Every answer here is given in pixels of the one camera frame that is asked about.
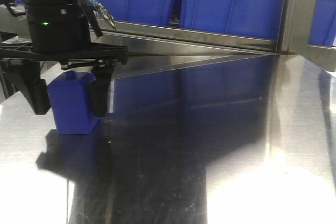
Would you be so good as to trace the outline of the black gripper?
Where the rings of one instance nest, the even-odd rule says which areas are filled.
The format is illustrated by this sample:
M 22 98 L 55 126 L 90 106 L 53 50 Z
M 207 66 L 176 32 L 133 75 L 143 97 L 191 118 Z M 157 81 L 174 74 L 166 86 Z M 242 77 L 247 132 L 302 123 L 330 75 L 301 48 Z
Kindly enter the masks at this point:
M 36 115 L 45 115 L 50 109 L 50 101 L 45 79 L 40 76 L 39 61 L 60 62 L 63 69 L 86 66 L 102 66 L 106 62 L 128 62 L 126 46 L 113 46 L 91 42 L 84 48 L 60 53 L 38 53 L 30 42 L 18 44 L 1 43 L 1 61 L 5 62 L 5 79 L 26 98 Z M 90 84 L 90 98 L 93 113 L 104 117 L 109 108 L 109 93 L 115 65 L 93 67 L 95 80 Z

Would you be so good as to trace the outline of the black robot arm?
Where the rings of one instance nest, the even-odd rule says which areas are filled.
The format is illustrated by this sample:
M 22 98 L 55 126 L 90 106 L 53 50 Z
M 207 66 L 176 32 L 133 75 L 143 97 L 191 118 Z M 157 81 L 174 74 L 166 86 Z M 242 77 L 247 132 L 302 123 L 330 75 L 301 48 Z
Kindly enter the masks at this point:
M 36 114 L 50 109 L 46 81 L 40 63 L 56 61 L 62 70 L 91 67 L 95 77 L 89 86 L 95 116 L 108 110 L 108 90 L 115 64 L 128 62 L 126 46 L 93 43 L 90 33 L 103 35 L 95 13 L 111 26 L 113 16 L 97 0 L 24 0 L 30 43 L 1 44 L 1 73 L 26 98 Z

